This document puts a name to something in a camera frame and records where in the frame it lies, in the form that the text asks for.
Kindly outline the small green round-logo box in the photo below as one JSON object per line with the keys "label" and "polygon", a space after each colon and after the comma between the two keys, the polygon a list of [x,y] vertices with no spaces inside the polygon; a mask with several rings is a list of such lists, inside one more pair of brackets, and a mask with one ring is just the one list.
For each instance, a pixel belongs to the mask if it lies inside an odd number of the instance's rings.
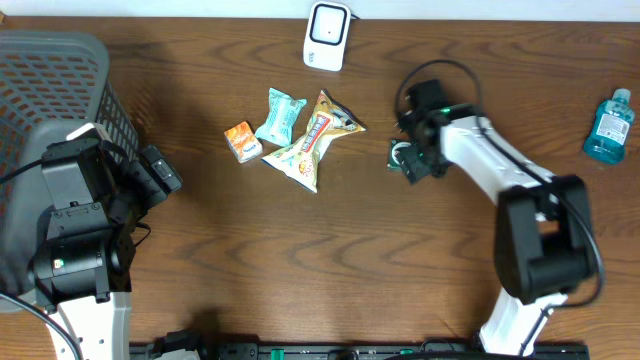
{"label": "small green round-logo box", "polygon": [[410,147],[411,143],[401,139],[392,139],[390,141],[387,169],[393,172],[402,172],[401,162],[399,160],[399,150],[402,148]]}

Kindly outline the small orange packet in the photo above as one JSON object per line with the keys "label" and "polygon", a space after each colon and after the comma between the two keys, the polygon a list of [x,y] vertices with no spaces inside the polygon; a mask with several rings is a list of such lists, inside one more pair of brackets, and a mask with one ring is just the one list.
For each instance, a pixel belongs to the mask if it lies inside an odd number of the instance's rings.
{"label": "small orange packet", "polygon": [[226,130],[224,137],[239,163],[245,163],[263,152],[262,144],[246,121]]}

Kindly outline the yellow snack bag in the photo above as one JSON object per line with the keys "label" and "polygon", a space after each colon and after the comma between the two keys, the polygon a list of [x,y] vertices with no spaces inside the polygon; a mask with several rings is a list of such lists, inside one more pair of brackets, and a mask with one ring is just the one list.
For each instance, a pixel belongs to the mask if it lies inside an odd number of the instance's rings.
{"label": "yellow snack bag", "polygon": [[264,156],[262,161],[316,193],[319,163],[332,141],[365,131],[366,127],[348,108],[322,89],[306,132],[291,145]]}

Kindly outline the teal snack pack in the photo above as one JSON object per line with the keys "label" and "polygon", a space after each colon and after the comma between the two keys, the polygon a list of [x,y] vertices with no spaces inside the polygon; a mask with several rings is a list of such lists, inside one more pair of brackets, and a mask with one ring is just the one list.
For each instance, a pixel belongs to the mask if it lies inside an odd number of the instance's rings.
{"label": "teal snack pack", "polygon": [[293,128],[306,99],[294,99],[275,88],[269,89],[269,114],[265,122],[255,132],[257,138],[280,147],[292,143]]}

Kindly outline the blue mouthwash bottle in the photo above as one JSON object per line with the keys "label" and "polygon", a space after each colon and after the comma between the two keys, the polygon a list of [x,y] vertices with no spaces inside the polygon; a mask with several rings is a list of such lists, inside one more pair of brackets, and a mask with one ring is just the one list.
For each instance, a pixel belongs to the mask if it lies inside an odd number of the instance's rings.
{"label": "blue mouthwash bottle", "polygon": [[591,158],[609,165],[624,159],[625,143],[635,120],[630,100],[631,91],[619,88],[598,106],[593,128],[583,145],[583,151]]}

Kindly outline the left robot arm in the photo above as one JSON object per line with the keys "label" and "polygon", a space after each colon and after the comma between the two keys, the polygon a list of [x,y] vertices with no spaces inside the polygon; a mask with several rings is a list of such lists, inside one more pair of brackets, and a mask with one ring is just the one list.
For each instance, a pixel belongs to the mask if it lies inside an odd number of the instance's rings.
{"label": "left robot arm", "polygon": [[182,185],[154,146],[138,158],[97,138],[48,146],[42,173],[53,234],[30,270],[60,359],[127,359],[136,254],[131,235],[148,211]]}

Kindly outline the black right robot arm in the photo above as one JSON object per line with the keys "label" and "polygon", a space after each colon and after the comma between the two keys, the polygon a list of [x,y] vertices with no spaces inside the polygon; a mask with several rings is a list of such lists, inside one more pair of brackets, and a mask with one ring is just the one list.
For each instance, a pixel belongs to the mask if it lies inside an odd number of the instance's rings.
{"label": "black right robot arm", "polygon": [[489,354],[530,356],[549,318],[581,308],[570,293],[596,278],[604,262],[594,238],[584,182],[557,176],[522,155],[471,104],[416,105],[399,114],[409,137],[398,162],[411,181],[461,168],[496,207],[494,266],[501,290],[478,332]]}

